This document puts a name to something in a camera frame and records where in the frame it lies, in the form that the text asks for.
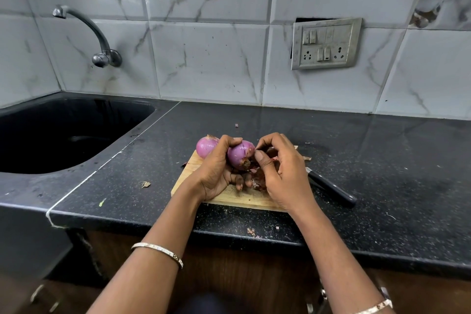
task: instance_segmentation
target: black granite countertop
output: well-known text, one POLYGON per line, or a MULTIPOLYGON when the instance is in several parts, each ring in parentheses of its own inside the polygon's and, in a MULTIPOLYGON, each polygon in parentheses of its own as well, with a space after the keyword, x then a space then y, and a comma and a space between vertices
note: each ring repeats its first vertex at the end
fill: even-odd
MULTIPOLYGON (((165 208, 198 139, 227 133, 256 143, 277 131, 312 157, 310 168, 358 197, 349 209, 315 191, 362 264, 471 278, 471 122, 148 101, 156 112, 73 177, 0 174, 0 205, 47 212, 55 226, 140 235, 165 208)), ((203 204, 191 240, 307 253, 291 218, 274 211, 203 204)))

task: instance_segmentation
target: metal faucet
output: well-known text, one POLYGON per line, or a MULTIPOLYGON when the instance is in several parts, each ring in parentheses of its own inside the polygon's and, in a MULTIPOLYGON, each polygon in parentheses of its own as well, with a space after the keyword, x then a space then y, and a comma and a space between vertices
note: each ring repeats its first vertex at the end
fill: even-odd
POLYGON ((57 5, 52 11, 53 16, 61 19, 66 19, 67 13, 83 21, 97 36, 98 41, 100 42, 101 52, 92 56, 91 61, 93 64, 98 67, 105 67, 108 64, 114 67, 120 67, 122 63, 121 55, 116 50, 110 49, 110 44, 103 35, 103 32, 89 17, 80 13, 78 10, 68 7, 67 5, 57 5))

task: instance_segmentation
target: kitchen sink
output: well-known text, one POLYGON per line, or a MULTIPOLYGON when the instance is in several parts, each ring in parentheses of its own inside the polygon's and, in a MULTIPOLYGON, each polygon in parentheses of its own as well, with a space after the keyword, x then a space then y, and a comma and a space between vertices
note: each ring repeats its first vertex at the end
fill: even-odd
POLYGON ((153 113, 145 102, 61 93, 0 110, 0 172, 45 174, 97 155, 153 113))

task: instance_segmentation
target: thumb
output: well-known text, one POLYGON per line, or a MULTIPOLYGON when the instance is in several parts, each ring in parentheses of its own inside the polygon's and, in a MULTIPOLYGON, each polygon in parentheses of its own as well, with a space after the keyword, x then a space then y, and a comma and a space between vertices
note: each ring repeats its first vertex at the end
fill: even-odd
POLYGON ((265 173, 265 179, 268 182, 276 181, 279 179, 280 176, 276 172, 275 165, 270 157, 262 150, 255 151, 255 160, 258 162, 260 167, 263 169, 263 173, 265 173))

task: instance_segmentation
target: cabinet door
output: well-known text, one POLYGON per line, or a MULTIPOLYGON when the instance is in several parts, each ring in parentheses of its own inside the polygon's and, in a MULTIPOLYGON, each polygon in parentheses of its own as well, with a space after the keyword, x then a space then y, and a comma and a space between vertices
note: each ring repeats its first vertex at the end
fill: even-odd
POLYGON ((471 313, 469 281, 378 269, 366 271, 378 286, 388 290, 397 314, 471 313))
MULTIPOLYGON (((103 271, 111 278, 141 239, 87 232, 103 271)), ((169 313, 195 295, 217 293, 260 314, 306 314, 320 283, 312 259, 297 260, 240 250, 187 246, 169 313)))

